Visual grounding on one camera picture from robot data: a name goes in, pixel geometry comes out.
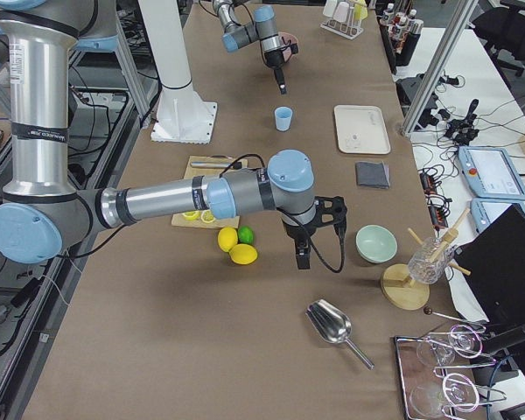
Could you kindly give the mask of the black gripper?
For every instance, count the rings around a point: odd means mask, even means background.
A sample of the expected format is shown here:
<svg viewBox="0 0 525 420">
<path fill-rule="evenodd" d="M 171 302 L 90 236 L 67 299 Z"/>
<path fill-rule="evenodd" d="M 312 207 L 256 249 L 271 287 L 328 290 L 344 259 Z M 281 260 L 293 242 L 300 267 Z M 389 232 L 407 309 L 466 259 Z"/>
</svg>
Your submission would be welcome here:
<svg viewBox="0 0 525 420">
<path fill-rule="evenodd" d="M 333 227 L 339 243 L 344 244 L 347 230 L 347 206 L 341 196 L 317 196 L 305 213 L 281 210 L 283 227 L 294 241 L 296 263 L 299 270 L 310 268 L 310 242 L 320 228 Z"/>
<path fill-rule="evenodd" d="M 280 94 L 286 95 L 287 87 L 282 69 L 285 62 L 278 35 L 267 36 L 262 39 L 262 56 L 264 64 L 273 70 Z"/>
</svg>

